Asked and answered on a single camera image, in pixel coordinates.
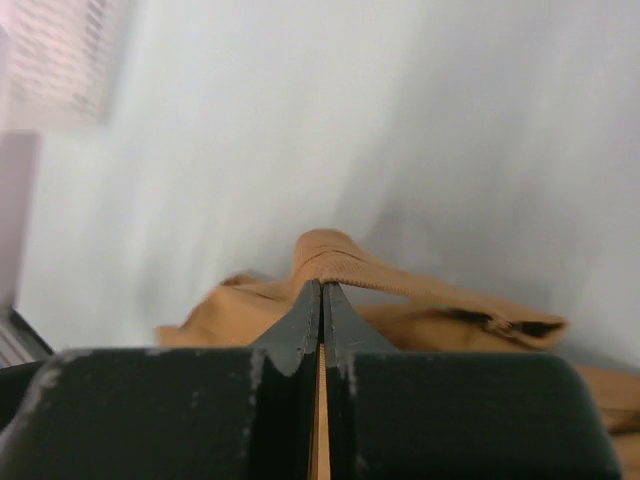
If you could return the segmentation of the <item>tan tank top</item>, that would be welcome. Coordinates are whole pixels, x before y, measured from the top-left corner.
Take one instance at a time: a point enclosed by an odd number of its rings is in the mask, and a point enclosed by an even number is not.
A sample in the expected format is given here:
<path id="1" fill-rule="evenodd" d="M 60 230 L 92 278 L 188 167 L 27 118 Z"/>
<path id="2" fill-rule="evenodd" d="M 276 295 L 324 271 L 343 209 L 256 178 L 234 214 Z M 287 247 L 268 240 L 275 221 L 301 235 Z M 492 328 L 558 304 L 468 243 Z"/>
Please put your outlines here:
<path id="1" fill-rule="evenodd" d="M 314 469 L 330 473 L 324 286 L 341 287 L 355 312 L 403 352 L 543 353 L 563 336 L 560 316 L 403 271 L 368 254 L 336 230 L 312 230 L 297 241 L 290 274 L 278 281 L 237 275 L 219 284 L 180 326 L 156 335 L 170 347 L 240 347 L 257 340 L 294 305 L 303 286 L 321 287 L 316 373 Z M 618 479 L 639 475 L 639 378 L 614 370 L 572 366 L 585 382 L 622 467 Z"/>

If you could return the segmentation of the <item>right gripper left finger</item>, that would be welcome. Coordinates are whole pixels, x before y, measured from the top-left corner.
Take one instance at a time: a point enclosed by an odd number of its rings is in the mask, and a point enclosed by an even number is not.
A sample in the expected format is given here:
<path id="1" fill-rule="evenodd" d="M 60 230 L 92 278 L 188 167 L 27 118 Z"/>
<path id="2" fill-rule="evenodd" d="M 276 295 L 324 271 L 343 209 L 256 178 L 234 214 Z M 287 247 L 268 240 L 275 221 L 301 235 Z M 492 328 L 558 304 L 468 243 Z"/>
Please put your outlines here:
<path id="1" fill-rule="evenodd" d="M 309 479 L 321 287 L 240 347 L 67 350 L 1 433 L 5 479 Z"/>

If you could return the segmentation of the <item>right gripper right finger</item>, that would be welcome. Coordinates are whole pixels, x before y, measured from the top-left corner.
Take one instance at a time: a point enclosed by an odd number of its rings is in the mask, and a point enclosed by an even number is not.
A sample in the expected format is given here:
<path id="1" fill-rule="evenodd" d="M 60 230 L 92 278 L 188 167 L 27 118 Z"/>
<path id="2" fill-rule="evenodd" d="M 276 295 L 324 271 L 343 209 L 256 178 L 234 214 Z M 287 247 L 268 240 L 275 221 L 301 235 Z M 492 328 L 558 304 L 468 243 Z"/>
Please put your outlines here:
<path id="1" fill-rule="evenodd" d="M 335 479 L 618 479 L 588 388 L 543 353 L 403 352 L 323 294 Z"/>

